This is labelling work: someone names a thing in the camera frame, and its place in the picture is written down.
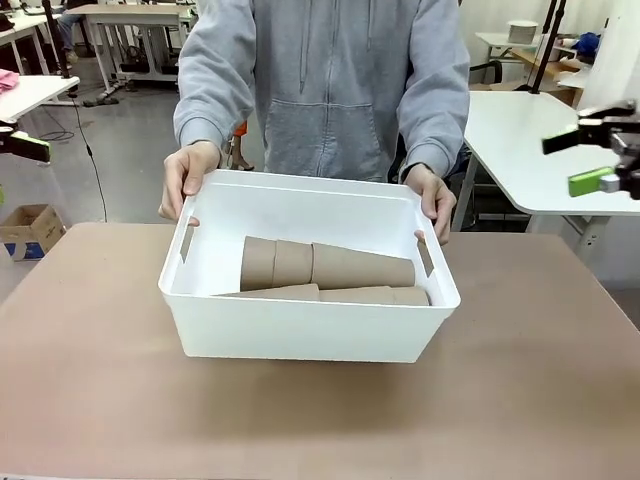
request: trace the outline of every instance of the brown paper cup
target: brown paper cup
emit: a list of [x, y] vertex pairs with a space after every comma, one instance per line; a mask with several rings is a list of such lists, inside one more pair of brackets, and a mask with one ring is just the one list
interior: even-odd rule
[[320, 301], [335, 303], [362, 303], [367, 305], [393, 305], [393, 293], [390, 287], [323, 290], [320, 292]]
[[273, 269], [273, 287], [310, 283], [312, 264], [313, 250], [311, 245], [278, 240]]
[[273, 300], [299, 300], [309, 302], [317, 302], [320, 300], [320, 292], [318, 290], [318, 286], [315, 284], [270, 288], [268, 290], [254, 290], [252, 292], [231, 293], [223, 296], [236, 298], [269, 298]]
[[427, 292], [420, 287], [393, 288], [392, 293], [395, 305], [429, 306]]
[[361, 287], [412, 287], [413, 262], [314, 243], [311, 281], [320, 290]]
[[264, 290], [273, 286], [276, 242], [247, 237], [242, 253], [240, 291]]

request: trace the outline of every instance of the hoodie drawstring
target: hoodie drawstring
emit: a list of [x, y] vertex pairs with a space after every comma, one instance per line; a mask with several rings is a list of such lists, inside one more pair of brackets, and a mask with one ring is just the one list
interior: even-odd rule
[[369, 0], [369, 28], [367, 29], [367, 51], [371, 50], [371, 38], [373, 37], [373, 23], [375, 21], [376, 0]]
[[311, 30], [311, 4], [313, 0], [305, 2], [306, 22], [302, 22], [302, 49], [300, 51], [300, 93], [304, 90], [304, 83], [307, 81], [307, 58], [309, 55], [309, 34]]

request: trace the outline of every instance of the jeans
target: jeans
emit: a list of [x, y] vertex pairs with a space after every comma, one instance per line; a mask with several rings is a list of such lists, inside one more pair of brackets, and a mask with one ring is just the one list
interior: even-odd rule
[[65, 51], [73, 50], [73, 26], [80, 22], [84, 15], [75, 15], [72, 13], [63, 13], [58, 19], [58, 30], [62, 37], [62, 46]]

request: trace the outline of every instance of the hoodie pocket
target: hoodie pocket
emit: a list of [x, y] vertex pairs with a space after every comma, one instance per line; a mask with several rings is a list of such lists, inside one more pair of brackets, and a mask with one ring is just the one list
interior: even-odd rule
[[346, 180], [380, 180], [390, 160], [380, 149], [371, 105], [274, 100], [265, 125], [266, 170]]

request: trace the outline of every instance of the sleeve cuff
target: sleeve cuff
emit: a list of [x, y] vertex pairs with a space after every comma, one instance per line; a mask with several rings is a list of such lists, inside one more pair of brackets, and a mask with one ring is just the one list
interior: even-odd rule
[[213, 142], [222, 151], [222, 144], [226, 139], [220, 129], [205, 118], [196, 117], [187, 120], [180, 129], [180, 146], [186, 147], [203, 140]]
[[399, 180], [404, 182], [411, 167], [422, 163], [440, 178], [444, 177], [451, 169], [451, 162], [446, 152], [438, 145], [425, 143], [412, 148], [407, 156], [407, 161], [400, 170]]

